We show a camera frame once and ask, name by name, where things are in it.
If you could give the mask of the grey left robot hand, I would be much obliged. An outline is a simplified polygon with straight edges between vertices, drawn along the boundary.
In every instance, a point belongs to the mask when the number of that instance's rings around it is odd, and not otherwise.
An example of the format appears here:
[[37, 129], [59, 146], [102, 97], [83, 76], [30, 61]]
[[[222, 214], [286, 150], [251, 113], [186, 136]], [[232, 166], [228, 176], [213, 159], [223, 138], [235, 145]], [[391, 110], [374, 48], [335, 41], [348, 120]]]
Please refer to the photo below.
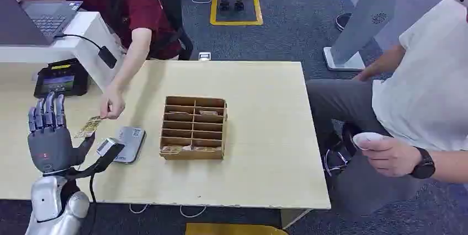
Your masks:
[[95, 140], [93, 133], [78, 147], [73, 147], [64, 101], [63, 94], [50, 92], [28, 111], [29, 151], [34, 165], [43, 174], [81, 165]]

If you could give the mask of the person's hand with controller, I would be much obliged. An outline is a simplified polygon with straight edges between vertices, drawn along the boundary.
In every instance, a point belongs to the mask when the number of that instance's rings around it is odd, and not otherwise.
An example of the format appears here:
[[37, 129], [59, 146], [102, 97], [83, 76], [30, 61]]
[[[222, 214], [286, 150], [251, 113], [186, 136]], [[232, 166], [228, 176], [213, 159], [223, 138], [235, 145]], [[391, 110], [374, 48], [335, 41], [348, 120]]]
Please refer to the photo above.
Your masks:
[[422, 155], [417, 148], [392, 137], [359, 141], [358, 146], [370, 165], [387, 177], [408, 175], [422, 161]]

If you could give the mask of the person's hand holding card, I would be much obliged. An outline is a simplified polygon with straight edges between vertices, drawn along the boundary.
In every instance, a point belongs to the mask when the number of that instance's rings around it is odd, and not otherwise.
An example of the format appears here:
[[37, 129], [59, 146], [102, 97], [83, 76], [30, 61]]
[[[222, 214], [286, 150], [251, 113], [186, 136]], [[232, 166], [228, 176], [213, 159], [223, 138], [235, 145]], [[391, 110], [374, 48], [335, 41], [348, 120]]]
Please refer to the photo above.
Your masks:
[[125, 109], [123, 91], [114, 85], [110, 85], [102, 95], [100, 104], [101, 119], [117, 119]]

